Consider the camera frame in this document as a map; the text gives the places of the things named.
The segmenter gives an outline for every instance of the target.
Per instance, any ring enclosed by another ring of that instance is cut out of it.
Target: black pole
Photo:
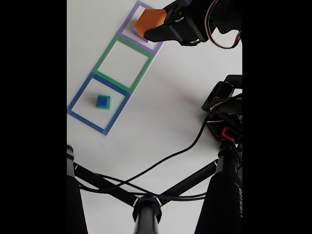
[[[194,187],[195,185],[199,184],[203,180],[212,176],[215,173],[215,170],[216,170],[215,163],[217,163],[217,162],[218,162],[218,159],[216,159],[212,163],[208,164],[204,168],[200,169],[198,172],[195,172],[191,176],[187,177],[185,180],[176,184],[172,188],[163,192],[161,195],[179,196],[182,193],[188,191],[190,188]],[[170,201],[170,199],[163,199],[163,198],[161,198],[159,200],[160,200],[162,206],[167,204]]]
[[[211,178],[195,234],[242,234],[243,185],[237,172],[237,156],[223,143],[217,170]]]
[[[133,218],[136,222],[134,234],[159,234],[161,208],[155,198],[139,198],[134,207]]]
[[[67,234],[87,234],[79,184],[75,179],[73,148],[67,145]]]

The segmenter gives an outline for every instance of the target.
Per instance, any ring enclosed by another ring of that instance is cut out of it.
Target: square frame
[[[118,30],[117,32],[117,35],[129,42],[131,42],[132,44],[146,50],[147,52],[153,54],[153,55],[156,55],[157,52],[159,51],[159,49],[161,48],[163,42],[158,42],[157,46],[155,47],[155,49],[151,49],[151,48],[148,48],[147,46],[145,45],[142,45],[140,44],[139,42],[133,40],[132,38],[126,36],[126,35],[123,35],[122,32],[123,30],[125,30],[125,28],[127,27],[128,23],[130,22],[131,18],[133,17],[133,15],[135,14],[135,12],[137,11],[137,9],[142,6],[146,9],[153,9],[152,7],[150,7],[149,5],[146,5],[145,3],[142,3],[140,1],[137,1],[135,6],[133,7],[133,9],[131,10],[131,12],[129,13],[128,17],[126,18],[125,22],[122,24],[122,26],[120,27],[120,29]]]
[[[146,63],[144,64],[144,66],[142,67],[141,71],[139,72],[138,76],[136,77],[133,85],[131,86],[131,88],[128,88],[127,86],[123,85],[122,83],[119,83],[118,81],[112,79],[111,77],[103,74],[102,72],[98,71],[99,67],[101,66],[101,64],[104,62],[104,60],[106,59],[106,57],[108,56],[108,54],[110,53],[110,51],[112,50],[113,46],[115,45],[116,41],[119,41],[121,43],[123,43],[124,45],[136,50],[137,52],[145,55],[148,60],[146,61]],[[109,43],[109,45],[107,46],[106,50],[104,51],[103,55],[101,56],[101,58],[97,61],[96,65],[94,66],[92,72],[96,75],[98,75],[99,77],[101,77],[104,80],[107,80],[108,82],[114,84],[115,86],[119,87],[120,89],[132,94],[134,92],[134,90],[136,89],[137,85],[140,83],[141,79],[143,78],[145,72],[147,71],[148,67],[151,65],[153,59],[154,59],[154,55],[147,52],[146,50],[142,49],[141,47],[138,47],[136,45],[133,45],[131,42],[125,40],[124,38],[119,37],[118,35],[114,36],[114,38],[112,39],[112,41]]]
[[[110,122],[108,123],[108,125],[107,125],[107,127],[105,129],[95,125],[94,123],[90,122],[89,120],[85,119],[84,117],[82,117],[82,116],[78,115],[77,113],[75,113],[74,111],[72,111],[72,108],[74,107],[74,105],[78,101],[79,97],[81,96],[81,94],[83,93],[83,91],[85,90],[85,88],[87,87],[87,85],[89,84],[91,79],[96,79],[97,81],[101,82],[102,84],[104,84],[104,85],[114,89],[115,91],[117,91],[120,94],[125,96],[125,98],[121,102],[120,106],[116,110],[115,114],[113,115],[112,119],[110,120]],[[71,116],[75,117],[76,119],[80,120],[81,122],[85,123],[86,125],[90,126],[91,128],[97,130],[98,132],[100,132],[100,133],[102,133],[104,135],[107,135],[108,132],[111,130],[113,124],[117,120],[117,118],[118,118],[119,114],[121,113],[122,109],[124,108],[124,106],[128,102],[130,96],[131,95],[129,93],[127,93],[123,89],[119,88],[118,86],[116,86],[116,85],[106,81],[105,79],[99,77],[97,74],[90,73],[90,75],[88,76],[86,81],[83,83],[83,85],[81,86],[81,88],[79,89],[77,94],[75,95],[75,97],[72,100],[72,102],[69,104],[69,106],[67,108],[67,113],[70,114]]]

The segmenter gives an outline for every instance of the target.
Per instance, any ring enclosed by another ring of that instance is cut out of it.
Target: black cable
[[[104,192],[113,190],[113,189],[115,189],[115,188],[118,188],[118,187],[120,187],[121,185],[126,184],[126,183],[128,183],[128,182],[130,182],[130,181],[132,181],[132,180],[134,180],[134,179],[136,179],[136,178],[138,178],[138,177],[140,177],[141,175],[143,175],[143,174],[149,172],[150,170],[152,170],[153,168],[155,168],[155,167],[158,166],[159,164],[163,163],[164,161],[166,161],[166,160],[168,160],[168,159],[170,159],[170,158],[172,158],[172,157],[174,157],[174,156],[176,156],[176,155],[179,155],[179,154],[181,154],[181,153],[184,153],[184,152],[190,150],[191,148],[193,148],[193,147],[196,145],[196,143],[198,142],[198,140],[199,140],[201,134],[203,133],[203,131],[204,131],[204,129],[205,129],[205,126],[206,126],[207,119],[210,117],[210,115],[212,115],[215,111],[217,111],[221,106],[223,106],[223,105],[225,105],[225,104],[228,104],[228,103],[230,103],[231,101],[234,101],[236,98],[240,98],[240,97],[242,97],[242,94],[239,94],[239,95],[236,95],[236,96],[234,96],[234,97],[231,97],[231,98],[227,99],[226,101],[222,102],[221,104],[219,104],[218,106],[216,106],[215,108],[213,108],[213,109],[208,113],[208,115],[206,116],[206,118],[205,118],[205,120],[204,120],[204,122],[203,122],[203,124],[202,124],[202,126],[201,126],[201,128],[200,128],[200,131],[199,131],[199,133],[198,133],[198,135],[197,135],[197,137],[196,137],[196,139],[195,139],[195,141],[194,141],[189,147],[187,147],[187,148],[184,149],[184,150],[181,150],[181,151],[179,151],[179,152],[177,152],[177,153],[175,153],[175,154],[173,154],[173,155],[170,155],[170,156],[168,156],[168,157],[162,159],[161,161],[155,163],[153,166],[151,166],[150,168],[148,168],[148,169],[146,169],[145,171],[141,172],[140,174],[137,174],[136,176],[134,176],[134,177],[132,177],[132,178],[130,178],[130,179],[128,179],[128,180],[126,180],[126,181],[124,181],[124,182],[122,182],[122,183],[116,185],[116,186],[113,186],[113,187],[111,187],[111,188],[109,188],[109,189],[103,189],[103,190],[100,189],[100,190],[97,190],[97,193],[104,193]]]
[[[123,182],[124,182],[124,181],[121,180],[121,179],[116,179],[116,178],[114,178],[114,177],[110,177],[110,176],[107,176],[107,175],[101,175],[101,174],[97,174],[97,175],[100,176],[100,177],[106,178],[106,179],[111,179],[111,180],[120,182],[120,183],[123,183]],[[83,184],[80,183],[79,181],[78,181],[78,183],[80,184],[81,187],[89,189],[90,192],[98,193],[98,190],[97,190],[97,189],[94,189],[94,190],[93,190],[93,189],[91,189],[91,188],[88,188],[87,186],[83,185]],[[174,199],[174,198],[176,198],[176,199],[181,199],[181,198],[197,198],[197,197],[206,195],[206,193],[198,194],[198,195],[190,195],[190,196],[167,196],[167,195],[159,195],[159,194],[151,193],[151,192],[149,192],[149,191],[147,191],[147,190],[145,190],[145,189],[143,189],[143,188],[141,188],[141,187],[139,187],[139,186],[137,186],[137,185],[131,184],[131,183],[125,183],[125,184],[128,185],[128,186],[131,186],[131,187],[133,187],[133,188],[136,188],[136,189],[139,189],[139,190],[145,192],[144,194],[143,194],[143,193],[132,193],[133,195],[157,196],[157,197],[161,197],[161,198],[163,198],[163,199],[166,199],[166,198],[169,198],[169,199],[171,199],[171,198],[173,198],[173,199]]]
[[[80,183],[78,181],[78,184],[80,185],[80,189],[88,191],[88,192],[93,192],[93,193],[98,193],[98,194],[103,194],[101,192],[99,192],[98,189],[91,189],[88,188],[87,186],[83,185],[82,183]],[[141,195],[141,196],[156,196],[158,198],[162,198],[162,199],[168,199],[171,201],[197,201],[197,200],[202,200],[205,199],[205,197],[198,197],[198,196],[203,196],[206,195],[206,193],[203,194],[199,194],[199,195],[193,195],[193,196],[168,196],[168,195],[157,195],[157,194],[153,194],[153,193],[132,193],[132,192],[128,192],[129,194],[132,195]]]

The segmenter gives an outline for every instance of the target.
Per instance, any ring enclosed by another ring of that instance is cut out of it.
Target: purple square outline
[[[125,40],[131,42],[132,44],[142,48],[143,50],[153,54],[153,55],[156,55],[157,52],[159,51],[159,49],[161,48],[163,42],[158,42],[156,48],[154,50],[148,48],[147,46],[145,45],[142,45],[141,43],[133,40],[132,38],[130,37],[127,37],[126,35],[123,35],[122,34],[122,31],[125,30],[125,28],[127,27],[128,23],[130,22],[132,16],[135,14],[135,12],[137,11],[137,9],[139,8],[139,6],[143,6],[144,8],[146,9],[153,9],[152,7],[146,5],[145,3],[142,3],[140,1],[137,1],[135,6],[133,7],[133,9],[131,10],[131,12],[129,13],[128,17],[126,18],[125,22],[122,24],[122,26],[120,27],[120,29],[118,30],[117,32],[117,35],[121,38],[124,38]]]

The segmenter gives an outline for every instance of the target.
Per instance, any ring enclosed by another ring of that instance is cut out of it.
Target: wire
[[[79,181],[78,181],[78,184],[80,185],[80,189],[82,189],[82,190],[85,190],[85,191],[88,191],[88,192],[93,192],[93,193],[98,193],[98,194],[104,194],[104,193],[99,192],[98,189],[91,189],[91,188],[83,185]],[[158,197],[158,198],[168,199],[168,200],[172,200],[172,201],[196,201],[196,200],[202,200],[202,199],[205,199],[205,195],[206,195],[206,193],[198,194],[198,195],[191,195],[191,196],[157,195],[157,194],[150,193],[150,192],[147,192],[147,193],[132,193],[132,192],[128,192],[128,193],[132,194],[132,195],[155,196],[155,197]]]
[[[238,95],[236,95],[236,96],[234,96],[234,97],[231,97],[231,98],[227,99],[226,101],[223,101],[223,102],[221,102],[221,103],[218,103],[218,107],[213,108],[213,109],[208,113],[208,115],[206,116],[206,118],[205,118],[205,120],[204,120],[204,122],[203,122],[203,124],[202,124],[202,126],[201,126],[201,128],[200,128],[200,131],[199,131],[199,133],[198,133],[198,135],[197,135],[197,137],[196,137],[196,139],[195,139],[195,141],[194,141],[189,147],[187,147],[186,149],[181,150],[181,151],[179,151],[179,152],[177,152],[177,153],[174,153],[173,155],[170,155],[170,156],[168,156],[168,157],[162,159],[161,161],[155,163],[153,166],[149,167],[149,168],[146,169],[145,171],[143,171],[143,172],[137,174],[136,176],[134,176],[134,177],[132,177],[132,178],[130,178],[130,179],[128,179],[128,180],[126,180],[126,181],[120,183],[120,184],[117,184],[117,185],[115,185],[115,186],[113,186],[113,187],[111,187],[111,188],[109,188],[109,189],[104,189],[104,190],[100,189],[100,190],[96,190],[97,193],[104,193],[104,192],[108,192],[108,191],[110,191],[110,190],[113,190],[113,189],[115,189],[115,188],[118,188],[118,187],[120,187],[121,185],[124,185],[124,184],[126,184],[126,183],[128,183],[128,182],[130,182],[130,181],[132,181],[132,180],[134,180],[134,179],[136,179],[136,178],[138,178],[138,177],[140,177],[141,175],[143,175],[143,174],[149,172],[150,170],[152,170],[153,168],[155,168],[155,167],[158,166],[159,164],[163,163],[164,161],[166,161],[166,160],[168,160],[168,159],[170,159],[170,158],[172,158],[172,157],[174,157],[174,156],[176,156],[176,155],[179,155],[179,154],[181,154],[181,153],[184,153],[184,152],[190,150],[190,149],[193,148],[193,147],[196,145],[196,143],[198,142],[198,140],[199,140],[201,134],[203,133],[203,131],[204,131],[204,129],[205,129],[206,122],[207,122],[208,118],[210,117],[210,115],[212,115],[215,111],[217,111],[217,110],[218,110],[221,106],[223,106],[224,104],[229,103],[229,102],[231,102],[231,101],[233,101],[233,100],[236,100],[237,98],[241,98],[241,97],[242,97],[242,94],[238,94]]]
[[[210,19],[210,15],[211,15],[211,12],[213,11],[213,8],[215,7],[215,5],[217,4],[219,0],[214,0],[211,5],[209,6],[208,8],[208,11],[207,11],[207,14],[206,14],[206,17],[205,17],[205,29],[206,29],[206,33],[207,33],[207,36],[209,38],[209,40],[215,44],[217,47],[219,48],[222,48],[222,49],[233,49],[235,48],[237,45],[238,45],[238,42],[241,38],[241,35],[242,35],[242,32],[239,31],[235,37],[235,41],[234,41],[234,44],[231,46],[231,47],[225,47],[225,46],[222,46],[220,44],[218,44],[212,37],[211,35],[211,30],[210,30],[210,25],[209,25],[209,19]]]
[[[124,181],[121,180],[121,179],[116,179],[116,178],[114,178],[114,177],[110,177],[110,176],[102,175],[102,174],[98,174],[98,173],[96,173],[96,174],[97,174],[98,176],[102,177],[102,178],[111,179],[111,180],[114,180],[114,181],[117,181],[117,182],[120,182],[120,183],[123,183],[123,182],[124,182]],[[81,184],[79,181],[78,181],[78,183],[79,183],[82,187],[87,188],[87,186]],[[142,194],[142,193],[134,193],[135,195],[150,195],[150,196],[157,196],[157,197],[163,197],[163,196],[165,196],[165,197],[167,197],[167,198],[169,197],[169,198],[178,198],[178,199],[180,199],[180,198],[195,198],[195,197],[199,197],[199,196],[204,196],[204,195],[206,195],[206,193],[198,194],[198,195],[190,195],[190,196],[167,196],[167,195],[158,195],[158,194],[151,193],[151,192],[149,192],[149,191],[147,191],[147,190],[145,190],[145,189],[143,189],[143,188],[141,188],[141,187],[139,187],[139,186],[137,186],[137,185],[134,185],[134,184],[131,184],[131,183],[125,183],[125,184],[128,185],[128,186],[131,186],[131,187],[133,187],[133,188],[136,188],[136,189],[138,189],[138,190],[141,190],[141,191],[145,192],[145,194]]]

